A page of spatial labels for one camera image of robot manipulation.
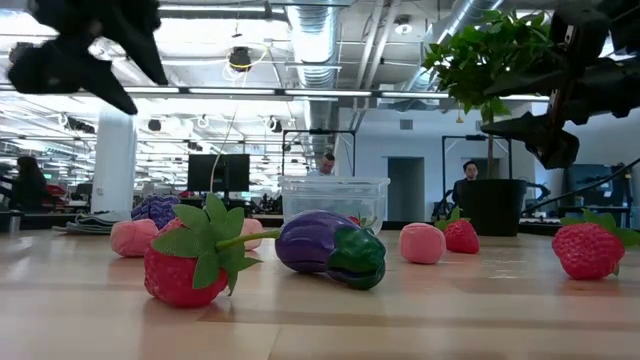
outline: clear plastic bin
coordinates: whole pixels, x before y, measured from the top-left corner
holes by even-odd
[[[328,210],[344,216],[375,219],[380,232],[387,213],[388,178],[281,176],[284,221],[305,210]]]

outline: pillar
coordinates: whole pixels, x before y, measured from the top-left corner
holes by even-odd
[[[131,211],[136,165],[135,118],[105,105],[98,117],[98,143],[91,212]]]

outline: black plant pot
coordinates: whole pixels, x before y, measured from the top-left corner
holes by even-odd
[[[522,202],[527,191],[524,180],[492,179],[465,181],[459,185],[460,208],[471,218],[481,236],[516,236]]]

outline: purple eggplant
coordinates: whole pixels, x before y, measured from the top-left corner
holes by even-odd
[[[384,277],[386,249],[370,229],[324,210],[304,211],[281,229],[278,258],[301,273],[324,272],[356,289],[370,289]]]

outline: pink plush toy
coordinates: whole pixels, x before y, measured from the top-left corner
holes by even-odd
[[[429,224],[409,224],[400,232],[400,255],[409,262],[435,264],[445,249],[444,234]]]
[[[249,234],[258,234],[264,232],[262,228],[262,223],[256,219],[244,219],[244,224],[242,225],[242,233],[241,235],[249,235]],[[262,239],[249,240],[244,243],[244,249],[246,251],[253,250],[262,244]]]
[[[111,249],[123,257],[141,257],[157,234],[151,219],[121,221],[111,229]]]

